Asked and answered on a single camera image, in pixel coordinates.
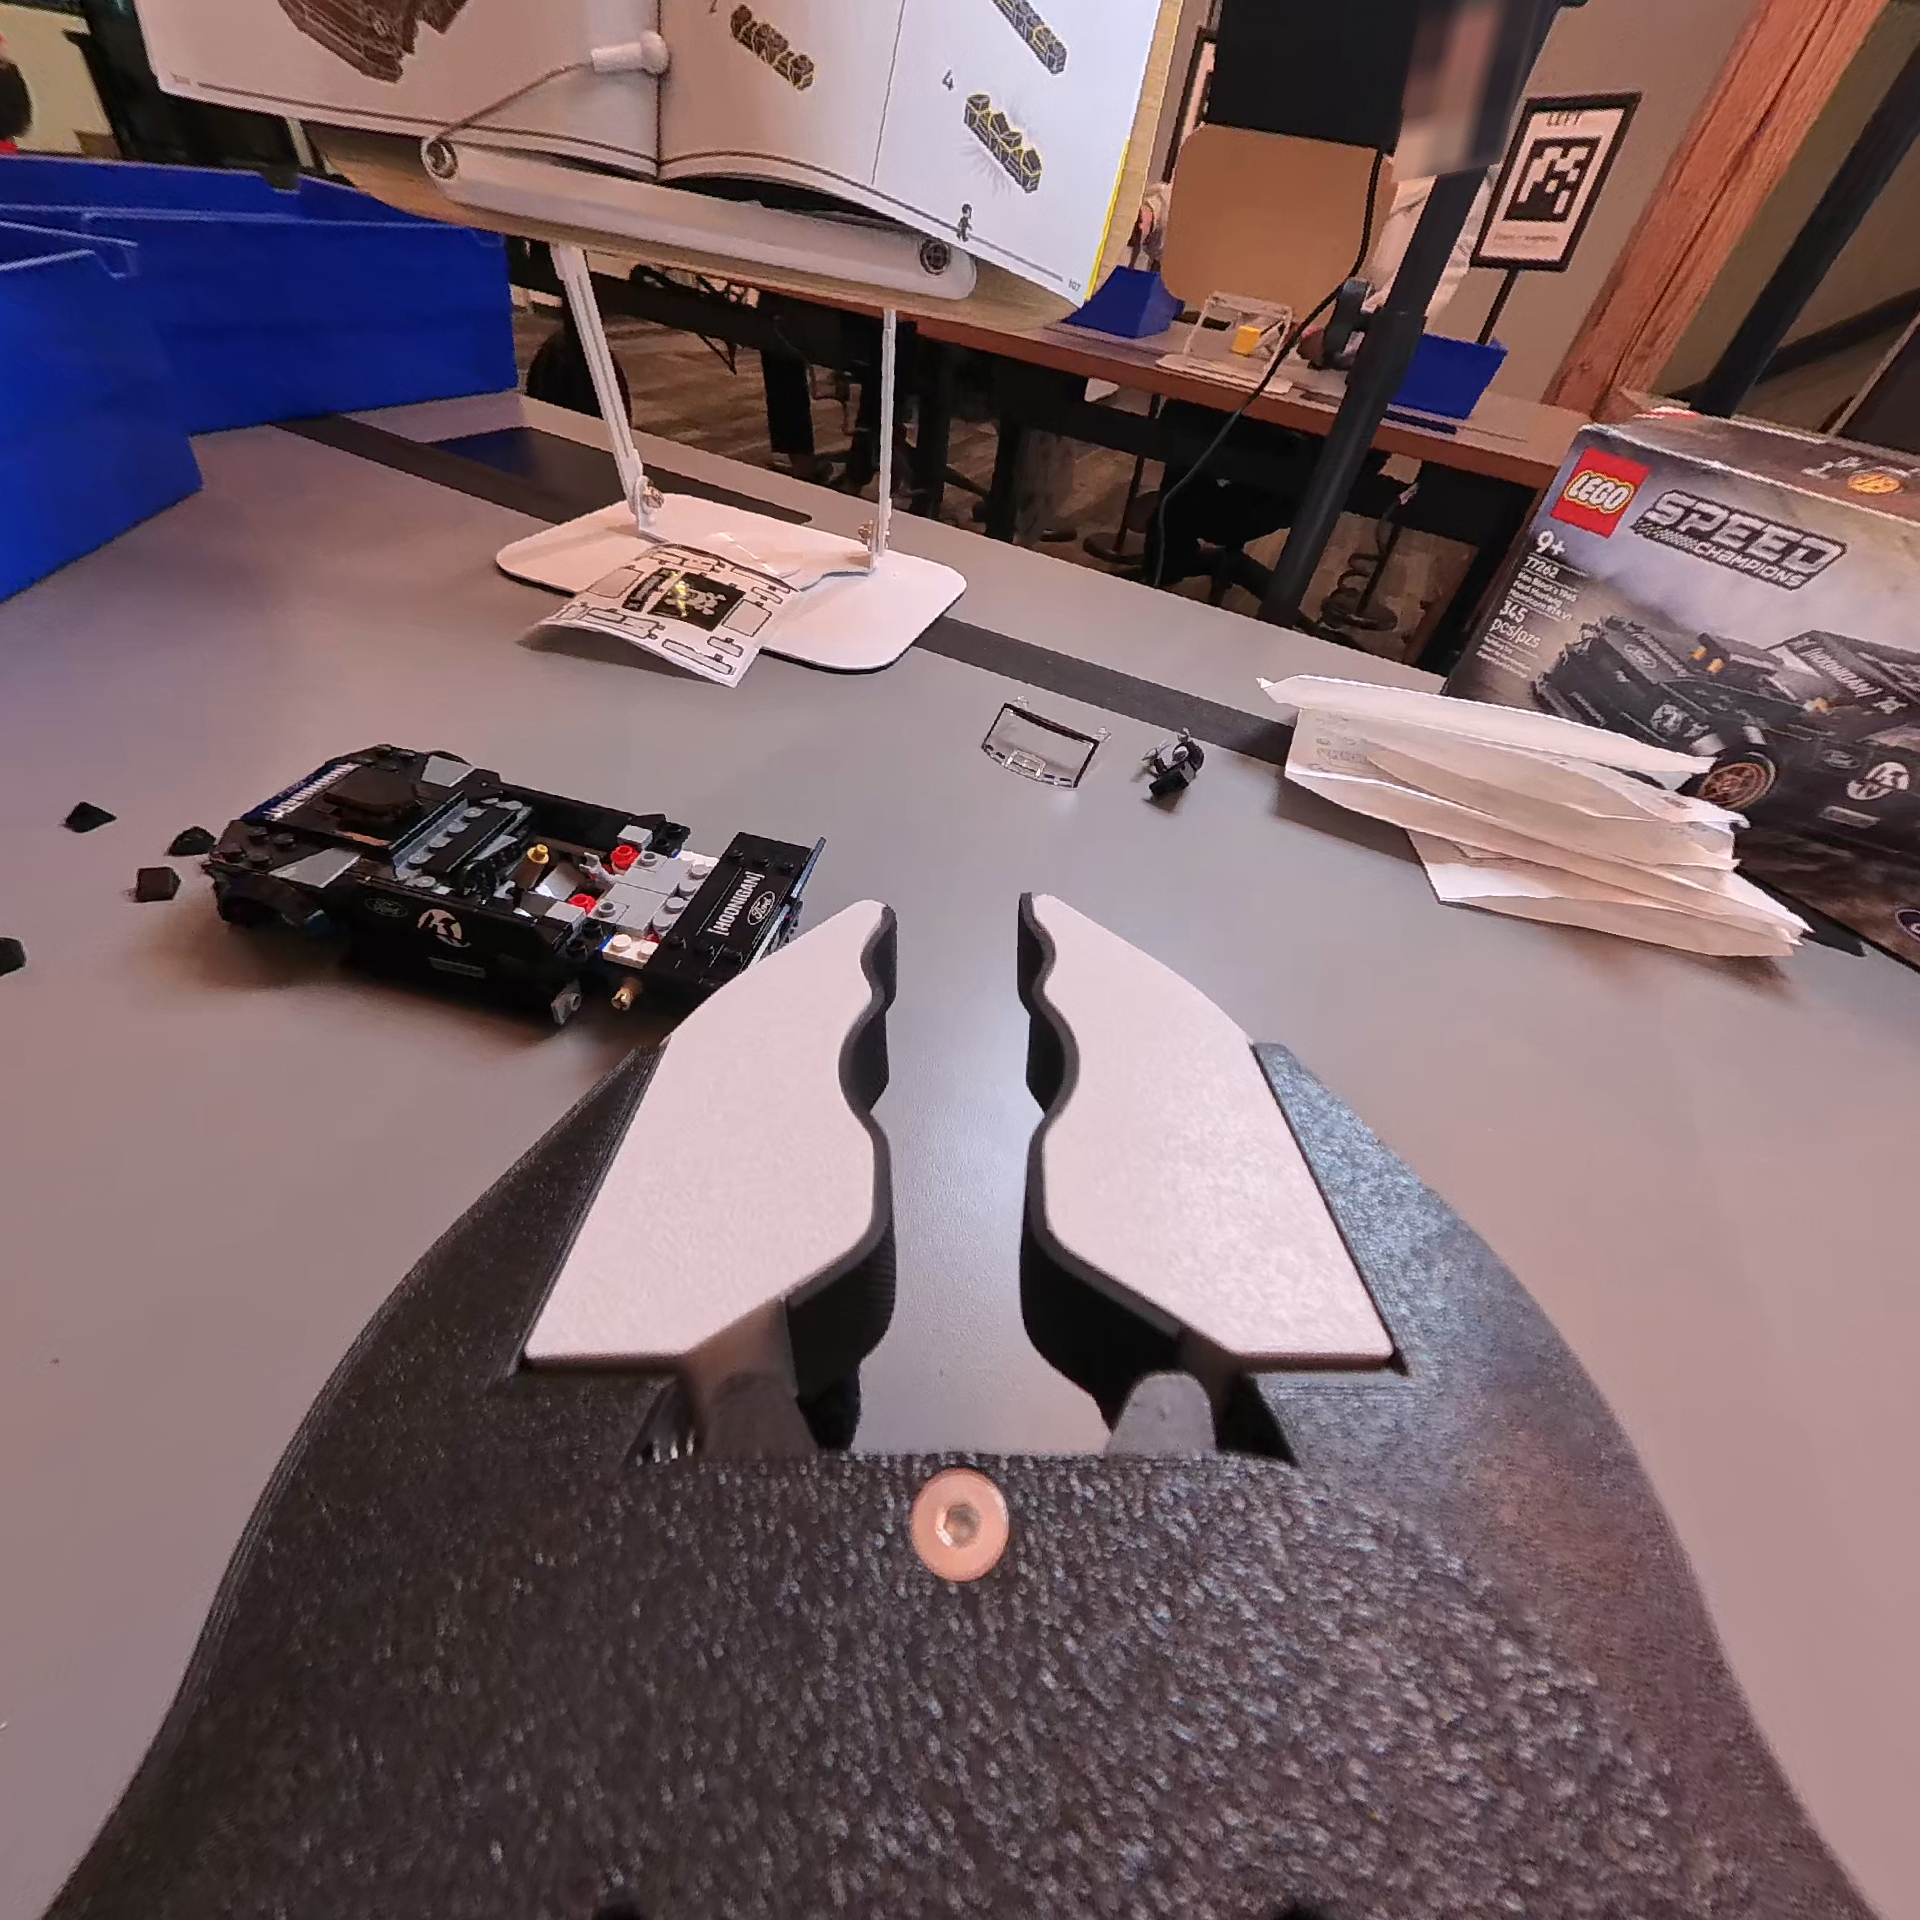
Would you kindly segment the clear lego windshield piece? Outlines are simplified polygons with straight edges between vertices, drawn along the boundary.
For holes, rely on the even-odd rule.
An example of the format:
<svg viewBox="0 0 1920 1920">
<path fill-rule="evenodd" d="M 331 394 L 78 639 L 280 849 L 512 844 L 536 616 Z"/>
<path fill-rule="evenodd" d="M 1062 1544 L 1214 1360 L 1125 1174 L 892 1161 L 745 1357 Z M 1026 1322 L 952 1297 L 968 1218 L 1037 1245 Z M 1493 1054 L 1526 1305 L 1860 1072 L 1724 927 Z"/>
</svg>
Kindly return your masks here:
<svg viewBox="0 0 1920 1920">
<path fill-rule="evenodd" d="M 981 750 L 1006 772 L 1053 788 L 1077 788 L 1106 738 L 1106 729 L 1085 732 L 1029 703 L 1006 701 L 981 738 Z"/>
</svg>

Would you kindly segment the cluster of small black tiles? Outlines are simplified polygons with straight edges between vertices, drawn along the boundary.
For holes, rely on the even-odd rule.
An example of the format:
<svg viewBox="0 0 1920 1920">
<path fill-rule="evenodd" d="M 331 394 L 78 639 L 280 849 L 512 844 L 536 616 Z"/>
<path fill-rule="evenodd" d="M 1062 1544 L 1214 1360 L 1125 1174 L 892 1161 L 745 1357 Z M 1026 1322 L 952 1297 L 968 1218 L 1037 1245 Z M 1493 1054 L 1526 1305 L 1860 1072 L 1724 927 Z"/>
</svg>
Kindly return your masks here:
<svg viewBox="0 0 1920 1920">
<path fill-rule="evenodd" d="M 69 831 L 97 831 L 105 824 L 114 822 L 114 814 L 108 806 L 99 806 L 94 802 L 78 802 L 72 806 L 62 821 L 62 826 Z M 141 866 L 134 870 L 133 882 L 133 898 L 137 902 L 163 902 L 171 901 L 180 890 L 180 863 L 193 856 L 204 856 L 216 849 L 218 838 L 210 829 L 201 824 L 190 824 L 180 829 L 168 846 L 164 862 L 157 866 Z M 27 948 L 20 938 L 5 935 L 3 936 L 3 975 L 12 975 L 22 970 L 29 964 Z"/>
</svg>

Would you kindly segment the black tripod pole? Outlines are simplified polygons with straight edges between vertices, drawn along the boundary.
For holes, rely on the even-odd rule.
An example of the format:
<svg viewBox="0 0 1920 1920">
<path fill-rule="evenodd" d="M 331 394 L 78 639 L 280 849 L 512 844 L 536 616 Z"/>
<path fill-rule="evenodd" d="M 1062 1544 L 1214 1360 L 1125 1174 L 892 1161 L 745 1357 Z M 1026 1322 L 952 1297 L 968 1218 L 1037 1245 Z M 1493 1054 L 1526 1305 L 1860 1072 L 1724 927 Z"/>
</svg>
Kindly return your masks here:
<svg viewBox="0 0 1920 1920">
<path fill-rule="evenodd" d="M 1347 394 L 1312 461 L 1304 496 L 1288 525 L 1288 540 L 1264 586 L 1259 616 L 1296 626 L 1308 585 L 1324 557 L 1348 496 L 1373 447 L 1385 406 L 1396 394 L 1443 284 L 1475 213 L 1493 189 L 1493 166 L 1411 178 L 1396 189 L 1361 274 L 1376 296 L 1362 317 L 1358 360 Z"/>
</svg>

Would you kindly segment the small blue bin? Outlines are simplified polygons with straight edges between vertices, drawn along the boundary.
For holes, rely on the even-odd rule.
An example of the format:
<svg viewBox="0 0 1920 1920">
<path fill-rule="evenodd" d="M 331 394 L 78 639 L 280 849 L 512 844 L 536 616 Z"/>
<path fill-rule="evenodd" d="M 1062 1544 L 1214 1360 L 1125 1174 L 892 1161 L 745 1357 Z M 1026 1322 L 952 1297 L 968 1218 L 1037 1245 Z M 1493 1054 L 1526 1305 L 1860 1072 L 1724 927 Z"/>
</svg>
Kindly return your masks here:
<svg viewBox="0 0 1920 1920">
<path fill-rule="evenodd" d="M 1388 410 L 1440 422 L 1465 422 L 1494 384 L 1507 358 L 1501 340 L 1476 343 L 1427 332 Z"/>
</svg>

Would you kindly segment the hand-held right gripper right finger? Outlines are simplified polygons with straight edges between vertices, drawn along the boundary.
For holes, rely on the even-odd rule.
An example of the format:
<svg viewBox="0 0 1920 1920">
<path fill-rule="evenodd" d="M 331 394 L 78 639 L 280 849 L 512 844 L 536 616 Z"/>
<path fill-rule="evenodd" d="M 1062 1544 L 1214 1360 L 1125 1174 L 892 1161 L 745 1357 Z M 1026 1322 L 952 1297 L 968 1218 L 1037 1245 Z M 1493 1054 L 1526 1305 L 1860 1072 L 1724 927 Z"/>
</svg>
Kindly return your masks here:
<svg viewBox="0 0 1920 1920">
<path fill-rule="evenodd" d="M 1212 997 L 1058 895 L 1021 895 L 1021 1314 L 1092 1398 L 1188 1373 L 1214 1398 L 1275 1370 L 1396 1354 L 1257 1044 Z"/>
</svg>

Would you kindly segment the black white marker tag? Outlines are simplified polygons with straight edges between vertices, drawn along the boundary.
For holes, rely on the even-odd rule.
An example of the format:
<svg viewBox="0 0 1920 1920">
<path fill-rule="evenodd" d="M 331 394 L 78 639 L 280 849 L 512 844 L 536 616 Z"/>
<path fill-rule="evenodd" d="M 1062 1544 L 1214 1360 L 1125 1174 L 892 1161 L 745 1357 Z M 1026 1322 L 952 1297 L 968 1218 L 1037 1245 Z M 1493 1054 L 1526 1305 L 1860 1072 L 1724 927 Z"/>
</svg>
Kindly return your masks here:
<svg viewBox="0 0 1920 1920">
<path fill-rule="evenodd" d="M 1473 264 L 1566 271 L 1640 108 L 1640 92 L 1526 96 Z"/>
</svg>

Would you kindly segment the white booklet stand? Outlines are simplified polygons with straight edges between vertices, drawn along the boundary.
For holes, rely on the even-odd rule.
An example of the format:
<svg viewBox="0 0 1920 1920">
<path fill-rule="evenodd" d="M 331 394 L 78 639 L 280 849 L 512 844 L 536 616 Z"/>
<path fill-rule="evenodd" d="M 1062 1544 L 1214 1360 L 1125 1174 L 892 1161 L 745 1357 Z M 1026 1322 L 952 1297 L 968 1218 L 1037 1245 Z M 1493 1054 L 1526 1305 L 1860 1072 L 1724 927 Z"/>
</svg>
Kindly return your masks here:
<svg viewBox="0 0 1920 1920">
<path fill-rule="evenodd" d="M 456 204 L 496 216 L 531 216 L 620 240 L 723 255 L 763 269 L 824 266 L 886 296 L 931 288 L 969 294 L 969 253 L 923 260 L 923 241 L 884 224 L 713 198 L 632 175 L 586 172 L 555 160 L 473 144 L 451 129 L 421 145 L 425 172 Z M 648 470 L 627 402 L 587 255 L 553 241 L 568 316 L 582 345 L 598 416 L 608 430 L 620 501 L 598 511 L 505 543 L 496 566 L 525 585 L 564 592 L 568 600 L 648 543 L 683 543 L 772 574 L 801 589 L 758 655 L 869 674 L 896 663 L 965 592 L 963 574 L 893 549 L 893 453 L 882 447 L 878 497 L 858 535 L 738 509 L 702 496 L 660 490 Z"/>
</svg>

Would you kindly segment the lego instruction booklet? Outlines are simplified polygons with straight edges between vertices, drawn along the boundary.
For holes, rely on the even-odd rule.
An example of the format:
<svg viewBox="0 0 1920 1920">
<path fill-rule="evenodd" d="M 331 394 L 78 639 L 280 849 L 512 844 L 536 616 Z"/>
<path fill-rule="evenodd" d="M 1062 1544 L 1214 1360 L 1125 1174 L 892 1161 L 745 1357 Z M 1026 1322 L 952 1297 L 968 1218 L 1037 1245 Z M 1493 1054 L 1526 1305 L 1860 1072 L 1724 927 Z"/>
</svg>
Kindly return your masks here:
<svg viewBox="0 0 1920 1920">
<path fill-rule="evenodd" d="M 1176 5 L 134 5 L 204 105 L 409 138 L 425 188 L 568 229 L 965 301 L 1081 303 Z"/>
</svg>

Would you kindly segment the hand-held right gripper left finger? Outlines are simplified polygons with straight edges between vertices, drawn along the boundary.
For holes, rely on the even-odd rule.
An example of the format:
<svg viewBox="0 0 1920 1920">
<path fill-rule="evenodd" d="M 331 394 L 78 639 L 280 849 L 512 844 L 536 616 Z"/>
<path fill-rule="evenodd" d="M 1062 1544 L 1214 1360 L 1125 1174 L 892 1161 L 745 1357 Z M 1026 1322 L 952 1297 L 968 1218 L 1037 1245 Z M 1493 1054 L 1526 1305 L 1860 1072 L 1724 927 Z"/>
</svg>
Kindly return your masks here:
<svg viewBox="0 0 1920 1920">
<path fill-rule="evenodd" d="M 539 1369 L 769 1373 L 858 1396 L 896 1300 L 884 1017 L 896 911 L 859 901 L 750 966 L 659 1049 L 525 1338 Z"/>
</svg>

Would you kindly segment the lego set box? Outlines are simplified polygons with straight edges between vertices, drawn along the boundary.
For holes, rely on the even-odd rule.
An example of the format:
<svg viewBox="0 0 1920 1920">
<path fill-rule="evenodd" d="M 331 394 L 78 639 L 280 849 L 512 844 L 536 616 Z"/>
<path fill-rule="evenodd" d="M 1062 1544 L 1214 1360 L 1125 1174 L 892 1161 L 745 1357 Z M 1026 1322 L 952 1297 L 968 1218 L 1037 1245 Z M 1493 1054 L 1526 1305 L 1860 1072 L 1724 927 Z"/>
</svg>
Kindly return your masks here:
<svg viewBox="0 0 1920 1920">
<path fill-rule="evenodd" d="M 1917 966 L 1913 450 L 1589 422 L 1445 689 L 1689 753 L 1753 879 Z"/>
</svg>

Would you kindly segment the black lego car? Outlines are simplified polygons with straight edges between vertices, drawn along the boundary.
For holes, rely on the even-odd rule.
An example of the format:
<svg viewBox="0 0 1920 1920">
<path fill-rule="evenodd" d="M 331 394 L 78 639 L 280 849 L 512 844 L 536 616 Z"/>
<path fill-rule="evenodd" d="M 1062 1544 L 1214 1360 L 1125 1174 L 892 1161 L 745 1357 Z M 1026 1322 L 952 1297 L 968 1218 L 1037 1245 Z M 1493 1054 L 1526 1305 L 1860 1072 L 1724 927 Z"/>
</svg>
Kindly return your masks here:
<svg viewBox="0 0 1920 1920">
<path fill-rule="evenodd" d="M 660 810 L 379 742 L 232 818 L 204 870 L 227 922 L 568 1024 L 589 1000 L 676 1014 L 726 986 L 798 932 L 824 853 L 738 831 L 708 854 Z"/>
</svg>

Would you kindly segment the tan chair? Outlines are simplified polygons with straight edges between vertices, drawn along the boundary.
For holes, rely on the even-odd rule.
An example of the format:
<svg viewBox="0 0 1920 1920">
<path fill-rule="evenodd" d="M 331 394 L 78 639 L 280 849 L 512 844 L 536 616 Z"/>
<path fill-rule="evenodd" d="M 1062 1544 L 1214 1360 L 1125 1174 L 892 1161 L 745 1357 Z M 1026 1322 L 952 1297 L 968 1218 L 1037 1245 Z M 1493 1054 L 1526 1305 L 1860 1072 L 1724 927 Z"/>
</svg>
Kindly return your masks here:
<svg viewBox="0 0 1920 1920">
<path fill-rule="evenodd" d="M 1188 309 L 1244 296 L 1304 321 L 1361 274 L 1395 188 L 1385 152 L 1204 124 L 1176 162 L 1160 274 Z"/>
</svg>

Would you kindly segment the sticker sheet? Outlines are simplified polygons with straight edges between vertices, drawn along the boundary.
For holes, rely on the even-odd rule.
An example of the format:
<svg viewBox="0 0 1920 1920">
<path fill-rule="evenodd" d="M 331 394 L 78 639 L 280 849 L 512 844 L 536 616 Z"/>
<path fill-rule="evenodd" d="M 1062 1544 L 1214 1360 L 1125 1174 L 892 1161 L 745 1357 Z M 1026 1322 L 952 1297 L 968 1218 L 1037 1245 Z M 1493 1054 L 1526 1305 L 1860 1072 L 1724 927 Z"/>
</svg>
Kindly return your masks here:
<svg viewBox="0 0 1920 1920">
<path fill-rule="evenodd" d="M 801 589 L 696 546 L 648 543 L 539 621 L 542 632 L 617 639 L 667 669 L 738 685 Z"/>
</svg>

